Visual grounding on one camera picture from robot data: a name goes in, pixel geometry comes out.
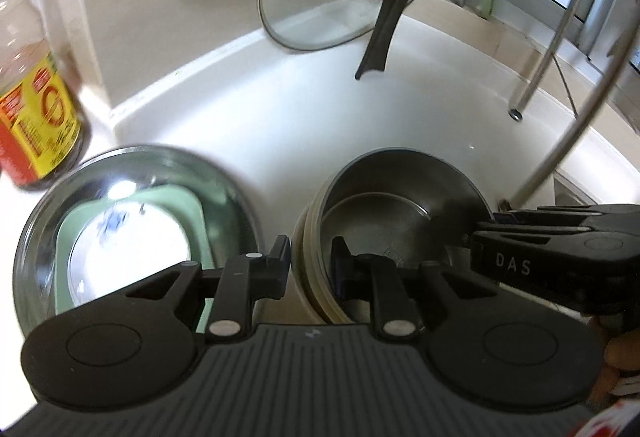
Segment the person's right hand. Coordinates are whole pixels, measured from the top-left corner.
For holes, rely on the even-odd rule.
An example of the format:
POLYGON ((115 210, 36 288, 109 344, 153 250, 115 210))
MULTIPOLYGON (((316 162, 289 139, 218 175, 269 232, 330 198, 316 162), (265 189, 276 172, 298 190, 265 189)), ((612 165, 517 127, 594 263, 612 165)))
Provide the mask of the person's right hand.
POLYGON ((589 397, 590 405, 601 408, 608 402, 612 389, 627 371, 637 371, 640 365, 639 331, 634 330, 617 336, 605 327, 599 318, 591 317, 588 327, 597 335, 603 350, 603 367, 589 397))

